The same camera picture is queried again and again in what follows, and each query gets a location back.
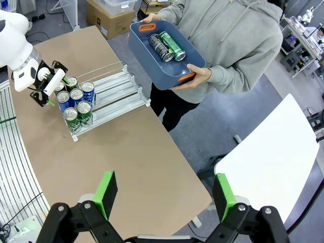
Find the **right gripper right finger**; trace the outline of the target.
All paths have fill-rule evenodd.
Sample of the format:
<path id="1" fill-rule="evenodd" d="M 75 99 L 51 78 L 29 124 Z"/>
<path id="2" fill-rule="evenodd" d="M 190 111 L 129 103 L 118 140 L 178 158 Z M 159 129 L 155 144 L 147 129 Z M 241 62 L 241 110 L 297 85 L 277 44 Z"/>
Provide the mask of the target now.
<path id="1" fill-rule="evenodd" d="M 237 202 L 225 174 L 215 176 L 212 195 L 220 224 L 206 242 L 234 242 L 238 235 L 247 235 L 251 242 L 290 242 L 278 210 Z"/>

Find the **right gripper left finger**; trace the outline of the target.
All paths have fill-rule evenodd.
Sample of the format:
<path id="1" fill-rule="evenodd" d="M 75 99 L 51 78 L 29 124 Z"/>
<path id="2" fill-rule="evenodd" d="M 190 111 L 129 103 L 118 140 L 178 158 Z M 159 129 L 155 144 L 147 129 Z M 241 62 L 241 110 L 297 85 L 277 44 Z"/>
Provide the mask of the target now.
<path id="1" fill-rule="evenodd" d="M 117 195 L 114 171 L 105 172 L 92 200 L 70 207 L 53 204 L 37 237 L 37 242 L 75 242 L 79 233 L 89 232 L 95 242 L 123 242 L 108 221 Z"/>

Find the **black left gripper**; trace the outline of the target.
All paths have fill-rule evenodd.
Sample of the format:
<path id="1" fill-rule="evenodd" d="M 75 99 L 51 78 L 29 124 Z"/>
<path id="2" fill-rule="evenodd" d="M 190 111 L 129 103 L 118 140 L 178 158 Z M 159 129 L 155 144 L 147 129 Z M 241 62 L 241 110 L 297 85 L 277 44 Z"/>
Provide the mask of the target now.
<path id="1" fill-rule="evenodd" d="M 52 62 L 52 68 L 46 63 L 41 63 L 38 67 L 33 85 L 36 89 L 43 90 L 49 84 L 53 76 L 69 85 L 70 81 L 66 77 L 67 72 L 68 69 L 59 61 L 54 60 Z M 54 102 L 51 101 L 49 96 L 44 92 L 33 91 L 30 93 L 30 97 L 41 107 L 46 105 L 55 106 Z"/>

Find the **person's right hand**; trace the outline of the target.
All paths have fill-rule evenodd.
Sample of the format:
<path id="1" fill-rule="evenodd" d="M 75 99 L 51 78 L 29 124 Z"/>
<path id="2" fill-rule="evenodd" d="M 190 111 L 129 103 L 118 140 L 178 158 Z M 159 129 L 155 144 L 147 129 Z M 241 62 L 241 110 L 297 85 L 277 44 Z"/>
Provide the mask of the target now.
<path id="1" fill-rule="evenodd" d="M 161 17 L 158 14 L 150 13 L 146 18 L 142 19 L 140 22 L 148 24 L 156 20 L 161 20 Z"/>

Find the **person's left hand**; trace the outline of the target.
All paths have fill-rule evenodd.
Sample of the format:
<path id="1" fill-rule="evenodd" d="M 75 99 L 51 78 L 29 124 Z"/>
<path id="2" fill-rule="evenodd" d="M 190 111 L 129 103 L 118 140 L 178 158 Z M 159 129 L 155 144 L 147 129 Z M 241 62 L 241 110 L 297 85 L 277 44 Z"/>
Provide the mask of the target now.
<path id="1" fill-rule="evenodd" d="M 196 73 L 194 79 L 185 84 L 173 87 L 171 88 L 171 90 L 175 91 L 175 90 L 194 89 L 197 86 L 201 85 L 202 83 L 206 82 L 211 77 L 212 74 L 212 72 L 206 67 L 200 68 L 193 64 L 187 64 L 187 68 L 190 71 Z"/>

